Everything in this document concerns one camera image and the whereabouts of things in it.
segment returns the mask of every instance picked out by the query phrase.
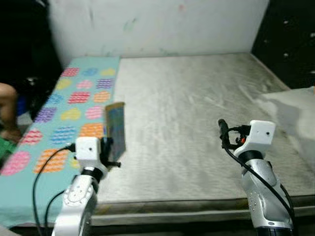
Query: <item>bed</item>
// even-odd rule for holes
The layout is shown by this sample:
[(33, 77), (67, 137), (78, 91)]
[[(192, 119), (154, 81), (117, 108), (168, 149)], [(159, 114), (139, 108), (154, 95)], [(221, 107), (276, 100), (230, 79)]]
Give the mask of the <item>bed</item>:
[[(250, 219), (241, 168), (221, 149), (220, 118), (231, 126), (277, 122), (266, 158), (296, 215), (315, 215), (313, 170), (257, 102), (286, 90), (250, 54), (121, 59), (114, 100), (126, 103), (127, 152), (100, 183), (93, 225)], [(56, 201), (51, 222), (58, 210)]]

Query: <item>floor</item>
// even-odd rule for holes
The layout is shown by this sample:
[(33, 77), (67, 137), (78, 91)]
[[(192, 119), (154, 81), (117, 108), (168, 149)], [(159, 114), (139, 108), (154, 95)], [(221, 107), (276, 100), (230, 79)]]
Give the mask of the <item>floor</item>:
[[(315, 235), (315, 216), (299, 217), (299, 236)], [(35, 227), (17, 227), (12, 231), (17, 235), (35, 236)], [(187, 224), (159, 224), (159, 225), (128, 225), (93, 227), (90, 236), (255, 236), (252, 222), (196, 222)], [(15, 234), (1, 234), (1, 236), (16, 236)]]

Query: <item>person's foot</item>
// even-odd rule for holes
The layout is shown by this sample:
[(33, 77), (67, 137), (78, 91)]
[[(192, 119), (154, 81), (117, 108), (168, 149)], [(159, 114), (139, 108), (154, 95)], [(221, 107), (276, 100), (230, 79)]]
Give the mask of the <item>person's foot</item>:
[(0, 132), (0, 136), (3, 139), (9, 140), (15, 144), (17, 144), (22, 138), (21, 131), (18, 128), (12, 130), (4, 129)]

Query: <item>pink circle pattern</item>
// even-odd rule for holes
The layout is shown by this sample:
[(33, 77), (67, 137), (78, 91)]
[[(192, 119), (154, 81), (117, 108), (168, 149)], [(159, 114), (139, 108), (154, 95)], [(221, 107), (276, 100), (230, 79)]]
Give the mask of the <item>pink circle pattern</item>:
[(93, 84), (90, 80), (84, 80), (77, 84), (77, 89), (90, 89), (92, 85)]
[(85, 103), (90, 97), (90, 92), (73, 92), (68, 100), (68, 103)]
[(71, 77), (71, 76), (76, 76), (79, 72), (79, 68), (76, 67), (69, 67), (66, 70), (63, 71), (63, 73), (61, 74), (61, 76), (64, 77)]
[(85, 116), (87, 119), (97, 119), (102, 117), (102, 113), (103, 109), (101, 106), (94, 106), (87, 109)]
[(38, 129), (30, 130), (22, 139), (21, 144), (35, 145), (43, 138), (42, 133)]
[(11, 156), (4, 168), (0, 171), (2, 176), (12, 176), (22, 171), (29, 163), (31, 155), (27, 151), (18, 151)]

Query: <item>black cable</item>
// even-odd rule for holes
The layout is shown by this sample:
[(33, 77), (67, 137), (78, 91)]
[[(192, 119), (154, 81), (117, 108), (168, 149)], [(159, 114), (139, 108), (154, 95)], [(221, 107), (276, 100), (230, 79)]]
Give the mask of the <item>black cable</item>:
[(294, 207), (293, 207), (292, 199), (291, 199), (289, 193), (287, 192), (287, 190), (285, 189), (285, 187), (282, 184), (280, 185), (280, 188), (284, 192), (284, 194), (285, 194), (285, 196), (286, 196), (286, 198), (287, 198), (287, 200), (289, 202), (289, 205), (290, 205), (290, 208), (291, 208), (292, 214), (293, 214), (293, 218), (291, 218), (291, 219), (292, 219), (294, 234), (298, 236), (299, 235), (299, 230), (298, 230), (298, 225), (297, 225), (297, 223), (295, 221), (295, 213), (294, 213)]
[(65, 190), (57, 193), (48, 203), (47, 207), (46, 207), (46, 211), (45, 211), (45, 233), (46, 233), (46, 236), (48, 236), (48, 214), (49, 214), (49, 208), (50, 208), (50, 205), (53, 203), (53, 201), (58, 197), (60, 196), (61, 194), (63, 194), (65, 192)]
[(34, 218), (35, 218), (35, 223), (36, 223), (36, 227), (37, 227), (37, 231), (39, 233), (40, 236), (43, 236), (43, 232), (40, 228), (40, 222), (39, 222), (39, 219), (38, 219), (38, 213), (37, 213), (37, 207), (36, 207), (36, 196), (35, 196), (35, 193), (36, 193), (36, 185), (37, 185), (37, 181), (38, 181), (38, 178), (40, 177), (41, 173), (43, 172), (45, 166), (47, 165), (47, 163), (60, 151), (62, 150), (69, 150), (71, 152), (74, 152), (75, 151), (75, 144), (71, 144), (71, 145), (68, 145), (66, 147), (63, 147), (57, 151), (55, 151), (48, 159), (47, 161), (44, 163), (44, 165), (41, 167), (40, 171), (38, 172), (35, 180), (34, 180), (34, 183), (33, 183), (33, 188), (32, 188), (32, 204), (33, 204), (33, 214), (34, 214)]
[[(228, 134), (230, 130), (233, 130), (233, 128), (228, 129), (224, 136)], [(295, 216), (294, 216), (294, 209), (290, 208), (288, 204), (284, 201), (284, 199), (280, 196), (280, 194), (266, 181), (264, 180), (263, 177), (261, 177), (256, 171), (254, 171), (250, 166), (248, 166), (246, 163), (242, 162), (240, 159), (238, 159), (226, 146), (225, 143), (223, 142), (223, 148), (229, 154), (237, 163), (239, 163), (242, 167), (244, 167), (247, 171), (249, 171), (251, 174), (253, 174), (257, 179), (259, 179), (276, 197), (277, 199), (281, 202), (281, 204), (284, 206), (284, 208), (287, 210), (293, 224), (293, 230), (295, 231), (295, 235), (298, 236), (298, 232), (296, 229), (296, 224), (295, 224)]]

